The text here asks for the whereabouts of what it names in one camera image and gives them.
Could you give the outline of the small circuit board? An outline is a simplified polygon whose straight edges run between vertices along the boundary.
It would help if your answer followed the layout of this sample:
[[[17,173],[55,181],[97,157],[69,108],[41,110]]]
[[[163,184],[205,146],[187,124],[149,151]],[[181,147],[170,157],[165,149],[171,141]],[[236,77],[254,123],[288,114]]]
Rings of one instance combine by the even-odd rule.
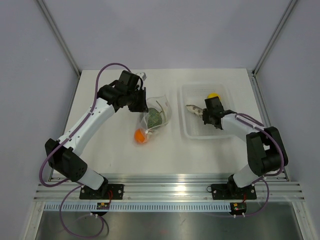
[[[97,210],[108,210],[110,208],[110,204],[108,202],[98,202],[97,203]]]
[[[231,210],[240,214],[245,213],[247,211],[247,204],[245,202],[232,203]]]

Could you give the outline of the clear zip top bag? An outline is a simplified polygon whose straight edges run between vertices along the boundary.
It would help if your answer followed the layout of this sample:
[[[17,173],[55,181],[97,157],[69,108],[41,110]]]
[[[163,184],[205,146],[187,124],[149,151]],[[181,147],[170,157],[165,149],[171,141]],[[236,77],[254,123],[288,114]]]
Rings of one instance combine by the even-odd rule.
[[[172,108],[166,95],[150,97],[146,100],[148,112],[140,113],[133,139],[137,144],[145,144],[160,133],[172,117]]]

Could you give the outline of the orange fruit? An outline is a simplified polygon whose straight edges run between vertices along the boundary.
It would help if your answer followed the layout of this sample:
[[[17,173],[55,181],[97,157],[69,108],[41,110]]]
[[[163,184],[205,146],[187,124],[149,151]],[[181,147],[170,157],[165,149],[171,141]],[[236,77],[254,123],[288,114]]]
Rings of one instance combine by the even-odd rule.
[[[139,128],[134,133],[134,140],[138,144],[144,144],[148,141],[148,135],[143,129]]]

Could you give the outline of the left aluminium frame post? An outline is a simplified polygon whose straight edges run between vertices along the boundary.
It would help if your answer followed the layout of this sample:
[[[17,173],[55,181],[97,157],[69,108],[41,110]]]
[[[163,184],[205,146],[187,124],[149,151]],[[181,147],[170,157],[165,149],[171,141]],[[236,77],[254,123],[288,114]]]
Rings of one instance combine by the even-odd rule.
[[[64,56],[66,57],[70,67],[72,68],[73,72],[77,76],[77,79],[79,80],[81,77],[82,71],[81,71],[80,67],[78,66],[75,58],[73,57],[61,31],[60,31],[60,29],[54,19],[54,16],[52,15],[49,7],[46,4],[46,1],[45,0],[35,0],[34,2],[37,5],[37,7],[39,8],[41,14],[43,15],[45,21],[48,24],[50,31],[52,32],[59,47],[62,50]]]

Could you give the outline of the aluminium frame post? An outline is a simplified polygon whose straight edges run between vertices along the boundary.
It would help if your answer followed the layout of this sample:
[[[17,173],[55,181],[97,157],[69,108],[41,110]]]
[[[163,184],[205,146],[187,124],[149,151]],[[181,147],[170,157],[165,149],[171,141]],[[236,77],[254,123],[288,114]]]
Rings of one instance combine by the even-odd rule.
[[[288,5],[286,6],[284,12],[282,13],[275,29],[273,30],[265,48],[262,51],[262,54],[260,55],[257,63],[255,64],[252,75],[256,77],[261,70],[264,62],[267,60],[269,54],[271,53],[273,47],[275,46],[278,38],[280,37],[284,27],[286,26],[287,22],[289,21],[289,18],[293,14],[296,6],[298,5],[300,1],[299,0],[290,0],[288,2]]]
[[[54,19],[54,16],[52,15],[49,7],[46,4],[46,1],[45,0],[35,0],[34,2],[37,5],[37,7],[39,8],[41,14],[43,15],[45,21],[48,24],[50,31],[52,32],[59,47],[62,50],[64,56],[66,57],[70,67],[72,68],[73,72],[77,76],[77,79],[79,80],[81,77],[82,71],[81,71],[80,67],[78,66],[75,58],[73,57],[61,31],[60,31],[60,29]]]

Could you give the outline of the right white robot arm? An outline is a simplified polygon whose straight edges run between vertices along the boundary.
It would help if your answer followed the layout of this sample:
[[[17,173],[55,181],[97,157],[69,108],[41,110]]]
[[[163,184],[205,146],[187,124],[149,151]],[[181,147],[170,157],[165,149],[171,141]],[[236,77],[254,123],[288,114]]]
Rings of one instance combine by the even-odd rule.
[[[218,95],[205,100],[204,124],[232,134],[246,144],[247,165],[230,175],[226,183],[213,183],[210,192],[214,200],[255,200],[255,183],[265,177],[275,177],[288,164],[288,156],[279,130],[265,127],[253,117],[225,110]]]

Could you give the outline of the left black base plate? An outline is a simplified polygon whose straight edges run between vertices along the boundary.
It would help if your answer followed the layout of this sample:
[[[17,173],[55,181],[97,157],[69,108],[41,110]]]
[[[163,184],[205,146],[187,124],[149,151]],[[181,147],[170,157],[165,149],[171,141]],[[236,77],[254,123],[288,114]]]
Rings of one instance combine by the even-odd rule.
[[[94,190],[84,186],[80,190],[80,200],[122,200],[124,195],[123,184],[108,184],[106,189]]]

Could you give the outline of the green netted melon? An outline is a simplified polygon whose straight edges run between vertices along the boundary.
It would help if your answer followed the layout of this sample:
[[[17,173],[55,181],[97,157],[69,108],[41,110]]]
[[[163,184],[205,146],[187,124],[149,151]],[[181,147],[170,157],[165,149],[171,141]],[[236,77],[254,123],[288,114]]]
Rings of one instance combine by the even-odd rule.
[[[161,125],[163,122],[161,113],[152,107],[150,107],[148,110],[147,127],[151,129]]]

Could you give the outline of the right aluminium frame post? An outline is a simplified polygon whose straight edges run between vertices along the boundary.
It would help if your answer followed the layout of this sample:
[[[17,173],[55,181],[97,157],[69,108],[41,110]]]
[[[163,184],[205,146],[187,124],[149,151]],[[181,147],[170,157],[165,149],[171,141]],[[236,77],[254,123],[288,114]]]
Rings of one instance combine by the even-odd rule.
[[[262,51],[262,54],[260,55],[257,63],[255,64],[252,75],[256,77],[261,70],[264,62],[267,60],[269,54],[271,53],[273,47],[275,46],[278,38],[280,37],[284,27],[286,26],[287,22],[289,21],[289,18],[293,14],[296,6],[298,5],[300,1],[299,0],[290,0],[288,2],[288,5],[286,6],[284,12],[282,13],[275,29],[273,30],[265,48]]]

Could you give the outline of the left small circuit board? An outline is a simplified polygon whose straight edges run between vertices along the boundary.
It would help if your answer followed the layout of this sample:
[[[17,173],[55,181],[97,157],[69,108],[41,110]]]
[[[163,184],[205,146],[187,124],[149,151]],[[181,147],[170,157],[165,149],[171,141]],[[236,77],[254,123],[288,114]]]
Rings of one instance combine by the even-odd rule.
[[[110,208],[110,204],[108,202],[98,202],[97,203],[97,210],[108,210]]]

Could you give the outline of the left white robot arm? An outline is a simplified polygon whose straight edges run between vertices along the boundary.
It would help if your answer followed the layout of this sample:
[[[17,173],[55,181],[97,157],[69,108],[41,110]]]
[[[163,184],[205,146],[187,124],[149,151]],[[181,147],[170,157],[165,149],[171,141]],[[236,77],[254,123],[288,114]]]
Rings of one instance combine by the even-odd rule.
[[[146,78],[144,72],[124,70],[119,79],[97,87],[92,106],[78,122],[58,140],[50,138],[45,143],[49,166],[68,180],[82,185],[93,198],[103,199],[110,195],[109,181],[81,159],[83,150],[99,128],[119,109],[128,107],[130,112],[148,112],[146,88],[143,86]]]

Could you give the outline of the right small circuit board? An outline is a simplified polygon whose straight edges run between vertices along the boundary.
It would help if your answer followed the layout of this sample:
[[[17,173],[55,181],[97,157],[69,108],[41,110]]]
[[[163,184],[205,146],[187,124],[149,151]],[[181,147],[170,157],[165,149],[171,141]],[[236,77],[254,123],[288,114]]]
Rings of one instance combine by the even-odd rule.
[[[245,213],[247,211],[247,204],[245,202],[232,203],[231,210],[240,214]]]

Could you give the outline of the grey toy fish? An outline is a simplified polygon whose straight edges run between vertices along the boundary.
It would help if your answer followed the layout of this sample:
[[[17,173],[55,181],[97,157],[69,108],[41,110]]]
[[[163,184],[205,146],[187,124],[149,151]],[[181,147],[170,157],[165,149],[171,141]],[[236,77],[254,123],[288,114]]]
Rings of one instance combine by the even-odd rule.
[[[203,109],[202,108],[200,108],[196,105],[193,105],[193,104],[188,104],[185,107],[190,113],[192,113],[200,118],[203,117]]]

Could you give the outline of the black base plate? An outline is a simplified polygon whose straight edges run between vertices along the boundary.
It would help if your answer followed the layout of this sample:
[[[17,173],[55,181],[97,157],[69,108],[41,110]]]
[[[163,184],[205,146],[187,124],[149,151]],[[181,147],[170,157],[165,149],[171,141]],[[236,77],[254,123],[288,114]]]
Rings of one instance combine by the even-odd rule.
[[[124,195],[123,184],[108,184],[106,189],[94,190],[84,186],[80,190],[80,200],[122,200]]]
[[[257,194],[252,185],[239,188],[229,187],[226,183],[214,183],[206,190],[211,193],[213,200],[256,200]]]

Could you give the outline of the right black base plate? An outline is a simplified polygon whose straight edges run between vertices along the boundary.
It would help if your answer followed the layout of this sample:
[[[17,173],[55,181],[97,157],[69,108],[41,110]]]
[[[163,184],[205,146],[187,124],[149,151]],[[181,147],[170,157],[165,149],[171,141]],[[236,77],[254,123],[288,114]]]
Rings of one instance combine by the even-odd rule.
[[[239,188],[229,187],[226,183],[214,183],[206,190],[211,193],[213,200],[256,200],[257,194],[252,185]]]

